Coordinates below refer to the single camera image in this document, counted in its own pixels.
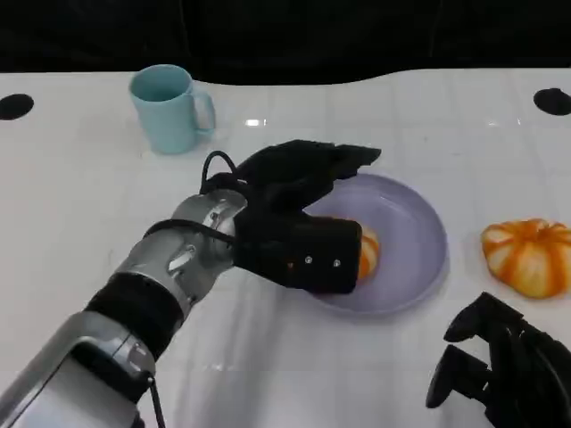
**plate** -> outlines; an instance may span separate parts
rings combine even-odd
[[[422,196],[391,178],[360,174],[339,180],[306,211],[358,221],[373,229],[381,243],[375,273],[359,281],[353,293],[313,296],[330,307],[393,313],[423,300],[448,273],[443,222]]]

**white table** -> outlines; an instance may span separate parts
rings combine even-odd
[[[453,396],[424,406],[456,313],[492,292],[571,346],[569,298],[529,301],[491,279],[482,229],[513,218],[571,224],[571,119],[534,93],[571,93],[569,70],[424,70],[337,86],[201,85],[214,97],[212,142],[178,157],[148,150],[130,73],[0,75],[0,96],[32,95],[0,122],[0,390],[59,324],[82,309],[131,246],[198,190],[208,151],[236,163],[294,138],[384,150],[369,172],[421,192],[449,233],[442,290],[390,318],[341,316],[302,292],[229,271],[159,362],[168,427],[484,427]],[[486,358],[482,341],[463,345]],[[142,403],[153,426],[150,400]]]

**light blue mug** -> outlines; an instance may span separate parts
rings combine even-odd
[[[216,126],[211,97],[194,88],[193,79],[176,65],[153,65],[131,79],[128,90],[151,149],[178,154],[191,150],[199,135],[209,135]],[[199,128],[194,101],[201,99],[211,128]]]

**pumpkin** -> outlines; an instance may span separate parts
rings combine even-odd
[[[488,226],[482,248],[492,275],[527,297],[544,299],[571,285],[571,230],[533,218]]]
[[[364,278],[375,270],[381,252],[377,234],[366,226],[362,230],[360,241],[359,279]]]

